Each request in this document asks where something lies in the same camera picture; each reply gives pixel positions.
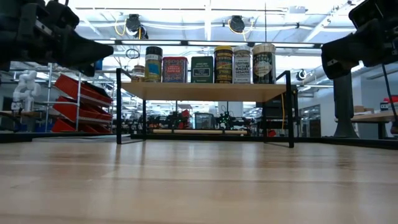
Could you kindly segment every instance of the black machine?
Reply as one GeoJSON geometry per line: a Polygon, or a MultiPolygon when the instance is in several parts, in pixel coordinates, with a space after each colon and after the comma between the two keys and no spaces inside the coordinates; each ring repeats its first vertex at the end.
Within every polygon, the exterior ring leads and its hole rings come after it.
{"type": "Polygon", "coordinates": [[[350,74],[359,61],[366,67],[382,65],[395,116],[394,126],[398,126],[384,66],[398,61],[397,12],[398,0],[366,0],[349,13],[357,31],[322,46],[323,69],[327,77],[334,80],[335,86],[335,113],[339,119],[336,137],[356,136],[351,125],[353,97],[350,74]]]}
{"type": "Polygon", "coordinates": [[[80,37],[79,17],[58,0],[0,0],[0,70],[11,61],[58,63],[94,76],[93,63],[113,54],[113,48],[80,37]]]}

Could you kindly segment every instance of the black canister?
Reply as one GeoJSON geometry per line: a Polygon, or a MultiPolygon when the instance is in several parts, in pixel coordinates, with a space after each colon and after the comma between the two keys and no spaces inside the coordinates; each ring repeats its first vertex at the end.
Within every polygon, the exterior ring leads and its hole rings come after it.
{"type": "Polygon", "coordinates": [[[162,81],[162,56],[160,47],[147,47],[145,55],[145,82],[162,81]]]}
{"type": "Polygon", "coordinates": [[[275,51],[273,44],[259,44],[253,47],[253,83],[276,83],[275,51]]]}
{"type": "Polygon", "coordinates": [[[218,46],[214,55],[215,83],[232,83],[232,47],[218,46]]]}

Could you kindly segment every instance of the white robot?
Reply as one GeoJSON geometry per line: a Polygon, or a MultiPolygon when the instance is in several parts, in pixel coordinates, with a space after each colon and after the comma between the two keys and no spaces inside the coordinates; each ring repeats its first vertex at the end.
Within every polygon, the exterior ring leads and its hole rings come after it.
{"type": "Polygon", "coordinates": [[[12,95],[11,110],[13,112],[32,111],[34,97],[41,94],[40,85],[35,83],[36,75],[37,72],[35,71],[24,71],[19,76],[18,86],[12,95]]]}

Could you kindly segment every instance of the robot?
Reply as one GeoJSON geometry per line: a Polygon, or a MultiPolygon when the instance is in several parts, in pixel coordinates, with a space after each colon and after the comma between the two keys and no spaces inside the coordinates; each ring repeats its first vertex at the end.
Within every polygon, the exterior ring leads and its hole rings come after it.
{"type": "Polygon", "coordinates": [[[13,113],[18,112],[20,114],[22,110],[32,111],[34,97],[41,93],[40,85],[35,83],[36,76],[37,72],[35,71],[24,71],[19,76],[18,86],[12,94],[11,110],[13,113]]]}

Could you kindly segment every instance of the tin can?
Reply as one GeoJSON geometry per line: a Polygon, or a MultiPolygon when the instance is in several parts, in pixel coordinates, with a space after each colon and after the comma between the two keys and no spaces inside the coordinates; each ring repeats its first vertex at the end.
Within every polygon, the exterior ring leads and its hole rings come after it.
{"type": "Polygon", "coordinates": [[[250,47],[246,45],[234,48],[234,83],[251,82],[250,47]]]}
{"type": "Polygon", "coordinates": [[[187,82],[188,59],[186,57],[164,57],[162,82],[187,82]]]}
{"type": "Polygon", "coordinates": [[[192,57],[192,83],[213,83],[213,56],[192,57]]]}
{"type": "Polygon", "coordinates": [[[232,47],[218,46],[214,54],[215,83],[232,83],[232,47]]]}
{"type": "Polygon", "coordinates": [[[145,82],[161,82],[162,56],[160,47],[147,47],[145,55],[145,82]]]}
{"type": "Polygon", "coordinates": [[[145,80],[145,67],[142,65],[134,66],[131,75],[131,82],[144,82],[145,80]]]}
{"type": "Polygon", "coordinates": [[[253,47],[253,83],[276,83],[275,51],[273,44],[259,44],[253,47]]]}

